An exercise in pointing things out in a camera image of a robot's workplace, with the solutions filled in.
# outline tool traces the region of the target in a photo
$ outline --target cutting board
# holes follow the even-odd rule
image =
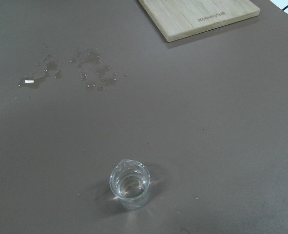
[[[255,17],[249,0],[139,0],[168,42]]]

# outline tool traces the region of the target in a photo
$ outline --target clear glass container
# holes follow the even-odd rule
[[[150,174],[140,162],[124,159],[110,175],[110,188],[128,210],[136,210],[149,200]]]

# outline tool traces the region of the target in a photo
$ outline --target wood grain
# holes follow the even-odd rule
[[[259,15],[249,0],[139,0],[168,42]]]

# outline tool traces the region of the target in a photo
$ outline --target brand logo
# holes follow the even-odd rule
[[[207,16],[207,17],[204,17],[204,18],[201,18],[201,19],[198,19],[198,21],[206,21],[208,19],[211,19],[211,18],[215,18],[215,17],[219,17],[219,16],[222,16],[222,15],[226,15],[225,12],[220,12],[220,13],[217,13],[215,15],[212,15],[212,16]]]

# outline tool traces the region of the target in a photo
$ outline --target tabletop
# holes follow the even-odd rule
[[[167,43],[136,0],[0,0],[0,234],[288,233],[288,15],[253,3]]]

